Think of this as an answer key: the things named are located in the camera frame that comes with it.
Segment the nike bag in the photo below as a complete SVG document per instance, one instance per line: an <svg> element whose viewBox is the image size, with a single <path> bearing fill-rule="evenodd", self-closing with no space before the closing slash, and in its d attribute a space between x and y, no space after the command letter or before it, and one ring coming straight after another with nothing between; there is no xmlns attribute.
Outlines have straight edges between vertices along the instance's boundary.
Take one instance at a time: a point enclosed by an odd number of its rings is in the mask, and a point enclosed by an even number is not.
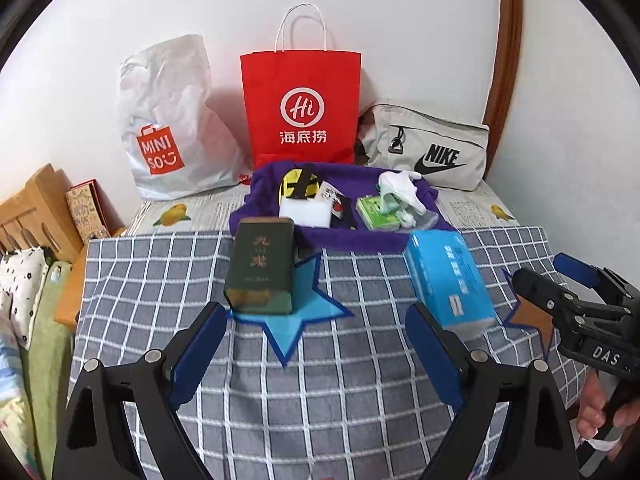
<svg viewBox="0 0 640 480"><path fill-rule="evenodd" d="M301 6L318 11L324 50L284 50L287 16ZM291 7L273 52L245 54L240 65L256 169L278 160L353 164L360 54L326 49L326 27L315 5Z"/></svg>
<svg viewBox="0 0 640 480"><path fill-rule="evenodd" d="M434 105L377 102L358 138L375 168L417 171L432 186L474 190L484 175L489 128Z"/></svg>
<svg viewBox="0 0 640 480"><path fill-rule="evenodd" d="M118 128L144 200L231 186L247 173L233 135L206 105L210 86L207 51L196 34L120 65Z"/></svg>

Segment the white bag handle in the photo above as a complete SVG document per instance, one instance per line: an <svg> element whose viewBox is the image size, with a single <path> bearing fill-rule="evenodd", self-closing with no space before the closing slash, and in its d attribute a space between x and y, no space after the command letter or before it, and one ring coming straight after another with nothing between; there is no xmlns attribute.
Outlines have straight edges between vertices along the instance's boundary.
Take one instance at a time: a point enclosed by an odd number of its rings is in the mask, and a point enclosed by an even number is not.
<svg viewBox="0 0 640 480"><path fill-rule="evenodd" d="M284 18L280 23L280 27L278 28L278 33L276 34L276 41L273 44L274 52L277 52L278 50L278 38L280 37L281 32L282 32L282 51L284 52L284 23L287 21L287 16L289 16L298 7L304 7L304 6L313 7L318 12L318 16L320 16L320 23L322 23L322 32L324 33L324 51L326 52L326 25L324 24L324 19L322 18L322 12L320 12L320 9L318 9L314 4L310 4L308 2L305 2L304 4L294 5L284 15Z"/></svg>

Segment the person's thumb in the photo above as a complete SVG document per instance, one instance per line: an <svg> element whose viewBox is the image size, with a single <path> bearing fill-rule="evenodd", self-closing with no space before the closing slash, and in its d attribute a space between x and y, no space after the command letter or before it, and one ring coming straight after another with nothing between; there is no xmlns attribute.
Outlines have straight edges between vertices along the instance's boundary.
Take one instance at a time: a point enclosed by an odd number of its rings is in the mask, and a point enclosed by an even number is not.
<svg viewBox="0 0 640 480"><path fill-rule="evenodd" d="M617 428L624 428L635 424L638 418L640 418L640 399L625 404L617 410L613 416L613 425Z"/></svg>

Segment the human hand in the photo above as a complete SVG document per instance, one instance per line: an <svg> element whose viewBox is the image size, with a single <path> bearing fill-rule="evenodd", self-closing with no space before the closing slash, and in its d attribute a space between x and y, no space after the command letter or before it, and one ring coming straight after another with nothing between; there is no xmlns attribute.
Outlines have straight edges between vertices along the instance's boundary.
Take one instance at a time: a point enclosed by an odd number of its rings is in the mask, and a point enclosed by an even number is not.
<svg viewBox="0 0 640 480"><path fill-rule="evenodd" d="M598 428L604 425L606 420L604 406L606 403L607 396L602 389L598 374L596 370L591 369L587 372L584 388L580 394L580 411L575 425L581 437L587 440L593 438L598 433ZM617 410L613 417L613 425L617 428L627 426L629 428L623 433L620 441L607 453L610 460L614 460L618 456L638 418L640 418L640 399L625 404Z"/></svg>

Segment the dark green book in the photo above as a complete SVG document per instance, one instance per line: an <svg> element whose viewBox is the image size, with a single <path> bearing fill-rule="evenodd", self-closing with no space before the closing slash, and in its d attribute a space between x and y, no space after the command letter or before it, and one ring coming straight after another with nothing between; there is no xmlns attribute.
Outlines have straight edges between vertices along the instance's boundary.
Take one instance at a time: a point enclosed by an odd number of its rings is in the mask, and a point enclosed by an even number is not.
<svg viewBox="0 0 640 480"><path fill-rule="evenodd" d="M290 314L293 220L244 218L225 281L229 306L243 314Z"/></svg>

